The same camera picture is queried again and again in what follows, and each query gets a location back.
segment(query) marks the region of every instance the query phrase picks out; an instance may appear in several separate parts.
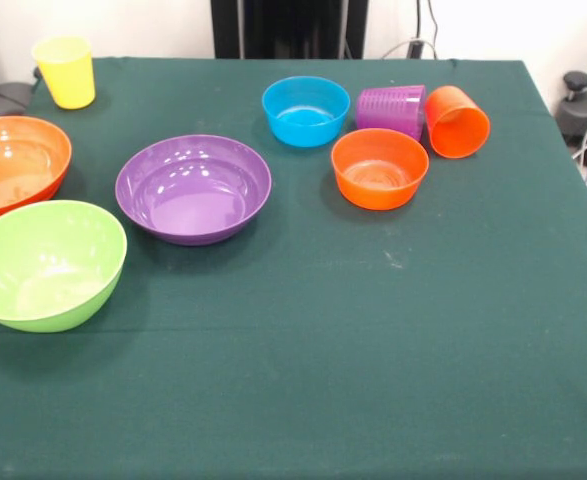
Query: gray device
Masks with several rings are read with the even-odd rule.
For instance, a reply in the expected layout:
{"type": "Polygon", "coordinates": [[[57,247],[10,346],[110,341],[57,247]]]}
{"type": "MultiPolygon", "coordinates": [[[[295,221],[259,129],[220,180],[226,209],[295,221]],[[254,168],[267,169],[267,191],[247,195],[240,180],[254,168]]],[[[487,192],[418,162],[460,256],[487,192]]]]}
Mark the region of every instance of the gray device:
{"type": "Polygon", "coordinates": [[[579,147],[587,129],[587,74],[571,71],[563,79],[568,94],[560,102],[555,120],[566,144],[579,147]]]}

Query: yellow cup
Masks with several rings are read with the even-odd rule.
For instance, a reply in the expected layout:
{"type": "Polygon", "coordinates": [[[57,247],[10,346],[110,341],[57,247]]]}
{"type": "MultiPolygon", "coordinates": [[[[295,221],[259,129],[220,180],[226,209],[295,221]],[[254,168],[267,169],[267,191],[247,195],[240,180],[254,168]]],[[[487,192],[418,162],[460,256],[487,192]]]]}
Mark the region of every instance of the yellow cup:
{"type": "Polygon", "coordinates": [[[82,37],[54,37],[33,47],[53,100],[61,108],[86,107],[95,99],[91,46],[82,37]]]}

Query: blue bowl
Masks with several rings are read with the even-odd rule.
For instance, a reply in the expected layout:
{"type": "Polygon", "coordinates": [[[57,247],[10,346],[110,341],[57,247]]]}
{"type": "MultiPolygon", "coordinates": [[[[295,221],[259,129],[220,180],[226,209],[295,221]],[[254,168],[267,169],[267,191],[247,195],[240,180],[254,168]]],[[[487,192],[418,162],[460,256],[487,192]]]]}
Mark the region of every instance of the blue bowl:
{"type": "Polygon", "coordinates": [[[273,135],[294,147],[317,147],[337,137],[349,111],[349,94],[322,77],[289,77],[262,96],[273,135]]]}

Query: bowl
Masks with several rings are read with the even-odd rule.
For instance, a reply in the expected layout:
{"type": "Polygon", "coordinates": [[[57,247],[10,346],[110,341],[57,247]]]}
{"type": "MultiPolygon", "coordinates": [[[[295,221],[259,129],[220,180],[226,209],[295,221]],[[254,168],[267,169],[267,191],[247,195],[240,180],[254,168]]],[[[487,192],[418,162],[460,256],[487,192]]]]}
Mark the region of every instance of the bowl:
{"type": "Polygon", "coordinates": [[[0,215],[48,200],[71,163],[71,141],[52,123],[0,117],[0,215]]]}
{"type": "Polygon", "coordinates": [[[185,135],[146,147],[122,168],[115,196],[137,225],[178,245],[208,245],[239,232],[271,191],[266,162],[226,137],[185,135]]]}
{"type": "Polygon", "coordinates": [[[85,202],[53,200],[0,217],[0,323],[60,332],[109,298],[126,256],[122,225],[85,202]]]}
{"type": "Polygon", "coordinates": [[[295,147],[317,147],[332,141],[350,104],[344,88],[322,77],[285,78],[262,96],[273,135],[295,147]]]}
{"type": "Polygon", "coordinates": [[[331,160],[342,195],[369,210],[391,210],[407,203],[429,168],[422,145],[385,128],[344,135],[335,143],[331,160]]]}

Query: orange bowl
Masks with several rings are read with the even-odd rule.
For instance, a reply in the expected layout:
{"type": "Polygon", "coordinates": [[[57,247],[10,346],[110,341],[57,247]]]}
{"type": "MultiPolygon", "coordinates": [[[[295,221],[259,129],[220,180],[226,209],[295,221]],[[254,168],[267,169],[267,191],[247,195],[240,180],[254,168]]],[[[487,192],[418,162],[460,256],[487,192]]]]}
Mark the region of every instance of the orange bowl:
{"type": "Polygon", "coordinates": [[[33,117],[0,117],[0,215],[48,200],[71,163],[71,141],[55,125],[33,117]]]}
{"type": "Polygon", "coordinates": [[[331,160],[342,195],[369,210],[407,203],[429,168],[429,156],[419,142],[385,128],[344,135],[335,143],[331,160]]]}

